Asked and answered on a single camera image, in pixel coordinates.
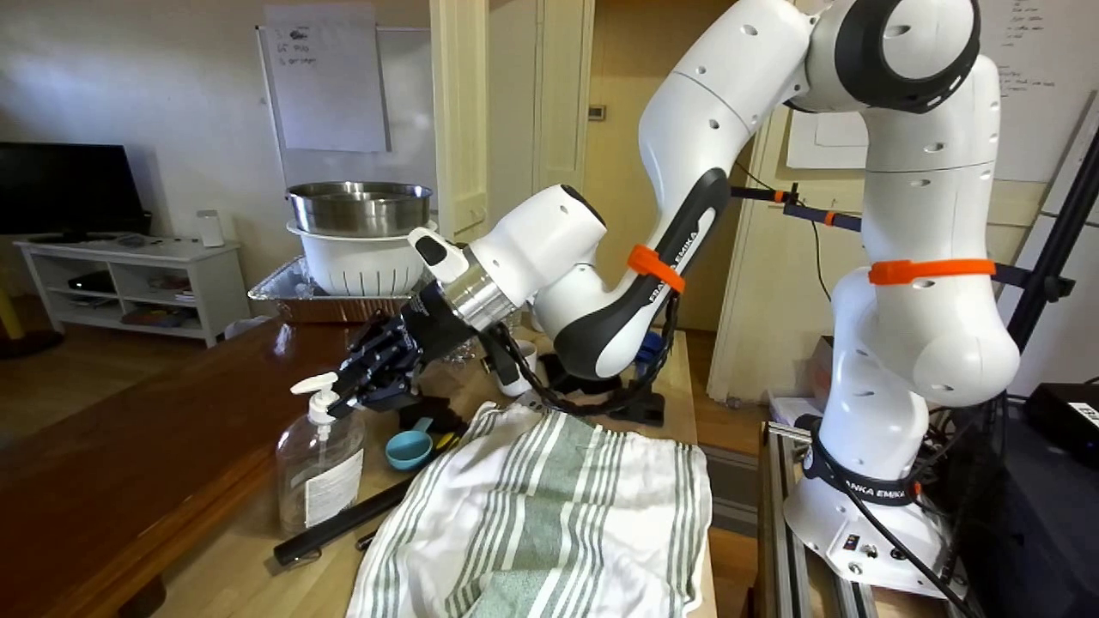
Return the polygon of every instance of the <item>cabinet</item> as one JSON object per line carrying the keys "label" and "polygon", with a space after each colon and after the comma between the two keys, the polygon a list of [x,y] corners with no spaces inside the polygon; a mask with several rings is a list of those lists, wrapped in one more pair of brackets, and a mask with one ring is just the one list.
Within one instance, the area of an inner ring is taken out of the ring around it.
{"label": "cabinet", "polygon": [[66,323],[204,341],[248,320],[238,243],[19,241],[56,329]]}

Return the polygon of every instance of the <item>spray bottle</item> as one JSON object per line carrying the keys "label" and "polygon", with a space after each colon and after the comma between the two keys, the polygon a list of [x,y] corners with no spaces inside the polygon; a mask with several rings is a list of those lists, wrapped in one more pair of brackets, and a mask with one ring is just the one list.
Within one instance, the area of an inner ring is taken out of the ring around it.
{"label": "spray bottle", "polygon": [[333,519],[357,500],[362,477],[362,422],[360,414],[333,418],[329,406],[337,373],[313,373],[293,384],[293,394],[310,394],[310,412],[296,418],[274,445],[276,458],[276,528],[296,536]]}

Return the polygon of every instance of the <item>white towel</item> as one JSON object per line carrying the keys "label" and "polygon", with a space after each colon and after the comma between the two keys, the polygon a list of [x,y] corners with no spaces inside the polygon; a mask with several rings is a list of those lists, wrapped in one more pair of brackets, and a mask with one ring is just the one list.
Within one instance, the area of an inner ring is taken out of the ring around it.
{"label": "white towel", "polygon": [[708,524],[698,445],[484,406],[377,528],[347,615],[684,615]]}

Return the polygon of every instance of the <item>floor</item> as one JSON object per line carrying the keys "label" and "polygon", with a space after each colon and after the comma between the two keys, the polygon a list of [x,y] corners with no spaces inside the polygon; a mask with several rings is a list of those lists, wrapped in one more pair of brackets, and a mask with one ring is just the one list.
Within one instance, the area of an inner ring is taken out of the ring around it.
{"label": "floor", "polygon": [[[44,320],[34,304],[19,304],[22,323],[40,329]],[[698,408],[698,438],[704,445],[734,448],[757,455],[756,408],[729,408],[704,394],[709,368],[709,334],[690,334],[690,378]],[[106,334],[106,329],[69,329],[66,341],[34,358],[0,360],[0,445],[58,422],[88,400],[122,392],[156,371],[170,371],[185,358],[201,353],[196,341]],[[756,579],[756,539],[738,533],[709,528],[714,590],[720,618],[738,618],[745,595]]]}

